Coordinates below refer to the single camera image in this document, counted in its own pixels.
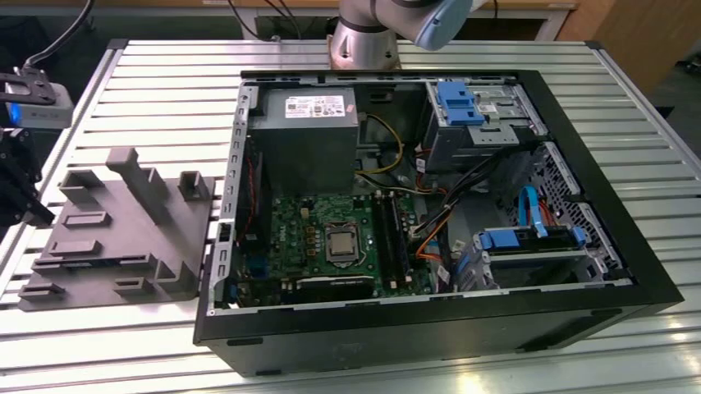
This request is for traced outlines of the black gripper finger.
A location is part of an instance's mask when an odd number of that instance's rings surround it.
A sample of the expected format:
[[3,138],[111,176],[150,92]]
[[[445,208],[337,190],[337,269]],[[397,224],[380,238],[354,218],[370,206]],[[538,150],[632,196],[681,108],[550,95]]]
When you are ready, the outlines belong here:
[[3,181],[3,225],[11,227],[20,222],[30,226],[46,227],[52,224],[55,214],[39,200],[32,185]]

